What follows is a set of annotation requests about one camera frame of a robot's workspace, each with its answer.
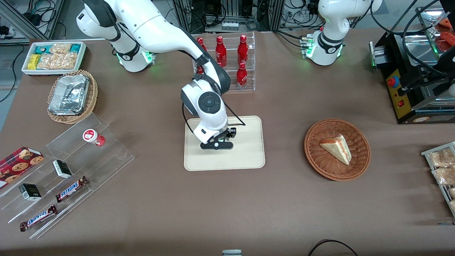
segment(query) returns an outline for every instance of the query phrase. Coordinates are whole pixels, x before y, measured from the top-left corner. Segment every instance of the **wicker basket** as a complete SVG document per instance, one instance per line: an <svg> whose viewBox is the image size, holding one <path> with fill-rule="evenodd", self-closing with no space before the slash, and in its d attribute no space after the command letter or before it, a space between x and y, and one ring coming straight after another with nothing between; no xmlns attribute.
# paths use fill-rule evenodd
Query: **wicker basket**
<svg viewBox="0 0 455 256"><path fill-rule="evenodd" d="M85 75L90 79L89 92L87 95L86 106L85 106L84 112L79 116L57 116L57 115L54 115L54 114L50 113L49 111L47 111L47 113L52 118L52 120L60 122L60 123L75 124L78 121L85 119L88 115L90 115L93 112L93 109L95 108L95 105L96 105L96 97L98 96L98 85L96 84L96 81L93 79L92 75L89 72L84 71L84 70L74 71L74 72L65 74L64 76L76 76L76 75ZM49 93L49 96L47 97L47 104L51 103L51 99L52 99L52 96L54 95L57 81L54 83L54 86L52 87L51 92Z"/></svg>
<svg viewBox="0 0 455 256"><path fill-rule="evenodd" d="M352 159L349 165L343 164L319 145L321 140L339 134L345 137L351 151ZM341 119L325 119L315 123L308 130L303 143L310 164L329 179L356 179L365 172L371 160L369 144L363 133L353 124Z"/></svg>

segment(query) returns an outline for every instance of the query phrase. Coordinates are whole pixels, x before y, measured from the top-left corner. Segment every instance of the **red cookie box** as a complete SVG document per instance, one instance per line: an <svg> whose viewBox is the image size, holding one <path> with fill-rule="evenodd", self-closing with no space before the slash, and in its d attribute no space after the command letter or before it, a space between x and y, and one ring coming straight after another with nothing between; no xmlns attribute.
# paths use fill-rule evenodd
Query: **red cookie box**
<svg viewBox="0 0 455 256"><path fill-rule="evenodd" d="M44 159L41 152L22 147L0 160L0 189Z"/></svg>

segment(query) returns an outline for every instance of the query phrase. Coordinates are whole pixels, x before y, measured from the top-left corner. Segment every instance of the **red switch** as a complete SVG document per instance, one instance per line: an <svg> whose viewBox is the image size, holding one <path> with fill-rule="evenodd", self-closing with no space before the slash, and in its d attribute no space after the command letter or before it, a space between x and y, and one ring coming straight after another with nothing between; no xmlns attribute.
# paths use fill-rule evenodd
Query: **red switch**
<svg viewBox="0 0 455 256"><path fill-rule="evenodd" d="M396 83L397 83L397 80L396 80L394 77L389 78L389 79L387 80L387 85L390 86L390 87L395 86Z"/></svg>

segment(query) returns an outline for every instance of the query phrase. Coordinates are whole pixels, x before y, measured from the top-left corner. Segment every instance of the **red emergency stop button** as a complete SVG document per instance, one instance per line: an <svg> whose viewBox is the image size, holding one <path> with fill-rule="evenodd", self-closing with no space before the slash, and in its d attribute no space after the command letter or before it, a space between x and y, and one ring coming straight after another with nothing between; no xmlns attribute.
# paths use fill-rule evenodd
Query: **red emergency stop button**
<svg viewBox="0 0 455 256"><path fill-rule="evenodd" d="M396 79L395 78L389 78L387 80L387 85L390 86L390 87L393 87L395 84L397 83Z"/></svg>
<svg viewBox="0 0 455 256"><path fill-rule="evenodd" d="M397 76L393 76L389 79L387 79L387 85L392 87L392 88L396 88L398 87L399 85L399 78Z"/></svg>

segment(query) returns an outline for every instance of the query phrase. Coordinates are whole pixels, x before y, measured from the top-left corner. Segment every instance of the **sandwich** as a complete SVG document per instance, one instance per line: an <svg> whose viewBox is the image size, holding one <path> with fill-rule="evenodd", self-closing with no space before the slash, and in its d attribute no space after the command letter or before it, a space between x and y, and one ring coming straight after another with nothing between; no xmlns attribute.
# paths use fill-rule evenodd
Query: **sandwich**
<svg viewBox="0 0 455 256"><path fill-rule="evenodd" d="M340 134L338 137L322 140L319 145L340 160L343 164L349 165L352 156L343 135Z"/></svg>

